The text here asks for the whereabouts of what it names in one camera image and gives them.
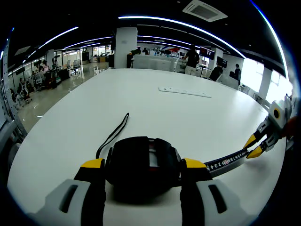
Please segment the ceiling light strip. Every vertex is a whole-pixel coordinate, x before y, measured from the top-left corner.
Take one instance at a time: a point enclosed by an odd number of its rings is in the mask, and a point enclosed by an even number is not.
[[[215,39],[217,39],[218,41],[224,43],[225,45],[227,45],[228,47],[230,47],[231,49],[233,49],[235,52],[237,52],[238,54],[240,54],[244,59],[246,59],[246,57],[241,53],[239,52],[236,48],[234,48],[233,46],[231,46],[229,43],[227,43],[226,41],[224,41],[223,39],[215,36],[214,34],[211,34],[201,28],[198,28],[196,26],[193,26],[193,25],[190,25],[190,24],[186,24],[186,23],[183,23],[183,22],[180,22],[180,21],[176,21],[176,20],[171,20],[171,19],[166,19],[166,18],[161,18],[161,17],[155,17],[155,16],[119,16],[118,19],[153,19],[153,20],[164,20],[164,21],[168,21],[168,22],[172,22],[172,23],[176,23],[176,24],[180,24],[180,25],[183,25],[183,26],[186,26],[186,27],[190,27],[192,29],[195,29],[197,31],[200,31],[200,32],[203,32]]]
[[[72,47],[72,46],[76,46],[76,45],[79,45],[79,44],[82,44],[82,43],[85,43],[85,42],[88,42],[88,41],[95,41],[95,40],[108,39],[108,38],[113,38],[113,36],[103,37],[103,38],[98,38],[98,39],[91,39],[91,40],[87,40],[87,41],[82,41],[82,42],[79,42],[79,43],[76,43],[76,44],[67,46],[67,47],[65,47],[64,49],[69,48],[69,47]]]
[[[165,39],[165,40],[170,40],[170,41],[176,41],[180,43],[184,43],[186,45],[191,45],[190,43],[184,42],[184,41],[179,41],[179,40],[174,40],[174,39],[168,39],[168,38],[162,38],[162,37],[156,37],[156,36],[147,36],[147,35],[137,35],[137,37],[146,37],[146,38],[155,38],[155,39]]]
[[[191,35],[193,35],[193,36],[195,36],[195,37],[198,37],[198,38],[200,38],[200,39],[203,39],[203,40],[205,40],[205,41],[207,41],[207,42],[210,42],[209,40],[204,39],[204,38],[202,38],[202,37],[199,37],[199,36],[197,36],[197,35],[195,35],[195,34],[191,34]]]
[[[100,43],[94,43],[94,44],[91,44],[91,45],[82,46],[81,48],[88,47],[88,46],[93,46],[93,45],[99,45],[99,44],[100,44]]]
[[[65,31],[65,32],[63,32],[63,33],[61,33],[61,34],[59,34],[59,35],[53,37],[52,39],[50,39],[50,40],[48,40],[47,42],[45,42],[45,44],[41,45],[41,46],[39,47],[39,49],[42,48],[43,46],[45,46],[46,44],[50,43],[50,42],[53,41],[54,39],[60,37],[61,35],[66,34],[66,33],[68,33],[68,32],[71,32],[71,31],[73,31],[73,30],[75,30],[75,29],[78,29],[78,27],[73,27],[73,28],[71,28],[70,30],[67,30],[67,31]]]
[[[163,27],[163,26],[162,26],[162,28],[167,28],[167,29],[171,29],[171,30],[175,30],[175,31],[187,33],[187,32],[185,32],[185,31],[181,31],[181,30],[179,30],[179,29],[175,29],[175,28],[171,28],[171,27]]]
[[[158,26],[158,25],[149,25],[149,24],[137,24],[137,26],[160,27],[160,26]]]
[[[187,45],[191,45],[190,43],[187,43],[187,42],[184,42],[184,41],[179,41],[179,40],[175,40],[175,39],[168,39],[168,38],[162,38],[162,37],[157,37],[157,36],[137,35],[137,37],[147,37],[147,38],[155,38],[155,39],[165,39],[165,40],[176,41],[176,42],[184,43],[184,44],[187,44]],[[207,49],[207,48],[202,47],[202,46],[195,46],[195,47]]]
[[[265,22],[267,23],[269,29],[271,30],[274,38],[275,38],[275,41],[278,45],[278,48],[279,48],[279,51],[280,51],[280,55],[281,55],[281,58],[282,58],[282,62],[283,62],[283,65],[284,65],[284,70],[285,70],[285,76],[286,76],[286,79],[288,79],[288,69],[287,69],[287,65],[286,65],[286,60],[285,60],[285,56],[284,56],[284,52],[283,52],[283,49],[281,47],[281,44],[280,44],[280,41],[277,37],[277,34],[274,30],[274,28],[272,27],[272,25],[270,24],[270,22],[268,21],[268,19],[265,17],[265,15],[260,11],[260,9],[258,8],[258,6],[252,1],[250,0],[251,3],[254,5],[254,7],[258,10],[258,12],[261,14],[262,18],[265,20]]]
[[[180,47],[180,48],[185,48],[185,49],[188,49],[189,48],[186,48],[186,47],[183,47],[183,46],[178,46],[178,45],[174,45],[174,44],[169,44],[169,43],[162,43],[162,42],[157,42],[157,41],[137,41],[137,42],[150,42],[150,43],[158,43],[162,46],[176,46],[176,47]]]
[[[214,42],[211,42],[211,41],[210,41],[210,43],[212,43],[212,44],[216,45],[217,47],[221,48],[222,50],[226,51],[226,49],[225,49],[225,48],[223,48],[223,47],[221,47],[221,46],[219,46],[219,45],[215,44]]]

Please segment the white table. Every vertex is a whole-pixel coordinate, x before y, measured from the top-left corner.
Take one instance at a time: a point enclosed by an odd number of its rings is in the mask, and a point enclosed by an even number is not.
[[[159,86],[201,90],[212,98],[160,92]],[[61,99],[22,143],[8,188],[24,212],[37,212],[47,194],[94,159],[127,112],[127,126],[115,141],[161,138],[182,158],[202,162],[240,150],[267,115],[250,96],[217,82],[173,72],[109,69]],[[281,140],[273,150],[217,178],[240,198],[247,214],[257,216],[276,185],[284,153]],[[105,225],[181,225],[179,187],[143,207],[116,203],[110,190],[107,183]]]

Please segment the ceiling lamp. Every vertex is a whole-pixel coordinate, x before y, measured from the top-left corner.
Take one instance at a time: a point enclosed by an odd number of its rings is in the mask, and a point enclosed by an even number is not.
[[[153,20],[164,20],[164,21],[168,21],[168,22],[172,22],[172,23],[176,23],[176,24],[180,24],[180,25],[183,25],[183,26],[186,26],[186,27],[190,27],[192,29],[195,29],[195,30],[198,30],[200,32],[203,32],[219,41],[221,41],[222,43],[224,43],[225,45],[227,45],[228,47],[230,47],[231,49],[233,49],[235,52],[237,52],[238,54],[240,54],[244,59],[246,59],[246,57],[241,53],[239,52],[237,49],[235,49],[233,46],[231,46],[229,43],[225,42],[223,39],[215,36],[214,34],[211,34],[201,28],[198,28],[198,27],[195,27],[193,25],[190,25],[190,24],[186,24],[186,23],[183,23],[183,22],[180,22],[180,21],[176,21],[176,20],[171,20],[171,19],[166,19],[166,18],[161,18],[161,17],[155,17],[155,16],[119,16],[118,19],[153,19]]]
[[[174,44],[162,43],[162,42],[158,42],[158,41],[137,41],[137,42],[157,43],[157,44],[161,44],[161,45],[165,45],[165,46],[176,46],[176,47],[185,48],[185,49],[189,50],[189,48],[186,48],[186,47],[183,47],[183,46],[177,46],[177,45],[174,45]]]
[[[254,5],[254,7],[258,10],[258,12],[260,13],[260,15],[262,16],[262,18],[265,20],[265,22],[267,23],[267,25],[269,26],[269,29],[271,30],[274,38],[275,38],[275,41],[278,45],[278,48],[279,48],[279,51],[280,51],[280,55],[281,55],[281,58],[282,58],[282,62],[283,62],[283,66],[284,66],[284,71],[285,71],[285,76],[286,76],[286,79],[288,79],[288,70],[287,70],[287,65],[286,65],[286,60],[285,60],[285,56],[284,56],[284,52],[283,52],[283,49],[281,47],[281,44],[280,44],[280,41],[276,35],[276,32],[274,30],[274,28],[272,27],[272,25],[270,24],[270,22],[268,21],[268,19],[265,17],[265,15],[260,11],[260,9],[258,8],[258,6],[251,0],[251,3]]]
[[[72,46],[76,46],[76,45],[79,45],[79,44],[81,44],[81,43],[85,43],[85,42],[88,42],[88,41],[95,41],[95,40],[108,39],[108,38],[113,38],[113,36],[103,37],[103,38],[98,38],[98,39],[91,39],[91,40],[87,40],[87,41],[82,41],[82,42],[79,42],[79,43],[76,43],[76,44],[67,46],[67,47],[65,47],[64,49],[69,48],[69,47],[72,47]]]
[[[65,31],[65,32],[63,32],[63,33],[61,33],[61,34],[59,34],[59,35],[53,37],[52,39],[50,39],[50,40],[48,40],[47,42],[45,42],[45,44],[41,45],[41,46],[39,47],[39,49],[42,48],[43,46],[45,46],[46,44],[50,43],[50,42],[53,41],[54,39],[60,37],[61,35],[66,34],[66,33],[70,32],[70,31],[75,30],[75,29],[78,29],[78,27],[73,27],[73,28],[71,28],[70,30],[67,30],[67,31]]]

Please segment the person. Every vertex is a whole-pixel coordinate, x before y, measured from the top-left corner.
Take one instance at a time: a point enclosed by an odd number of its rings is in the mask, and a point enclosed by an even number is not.
[[[144,49],[142,50],[142,52],[144,52],[146,55],[148,55],[148,54],[149,54],[149,52],[147,51],[147,49],[146,49],[146,48],[144,48]]]
[[[196,53],[194,45],[191,45],[190,50],[186,53],[184,60],[187,60],[185,74],[196,76],[196,66],[199,63],[199,55]]]
[[[213,69],[211,75],[209,76],[212,81],[216,81],[223,72],[222,66],[219,63],[216,63],[216,65],[217,66]]]
[[[36,72],[36,73],[39,72],[39,67],[40,67],[40,65],[36,65],[36,69],[35,69],[35,72]]]
[[[236,67],[236,69],[235,69],[234,75],[235,75],[235,77],[236,77],[236,78],[237,78],[237,80],[238,80],[238,85],[240,85],[240,79],[241,79],[241,70],[240,70],[240,68],[239,68],[239,65],[238,65],[238,64],[236,64],[236,65],[235,65],[235,67]]]
[[[50,68],[50,65],[47,63],[47,61],[46,60],[43,60],[43,68],[44,68],[44,72],[47,72],[47,71],[49,71],[49,70],[51,70],[51,68]]]

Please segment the pillar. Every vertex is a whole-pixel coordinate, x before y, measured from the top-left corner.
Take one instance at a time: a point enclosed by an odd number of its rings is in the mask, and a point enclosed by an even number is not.
[[[127,54],[137,48],[137,28],[120,27],[116,32],[115,68],[127,67]]]
[[[258,95],[262,98],[265,99],[268,94],[269,90],[269,84],[271,82],[271,77],[272,77],[272,71],[266,67],[263,69],[263,75],[262,75],[262,81],[261,85],[258,91]]]

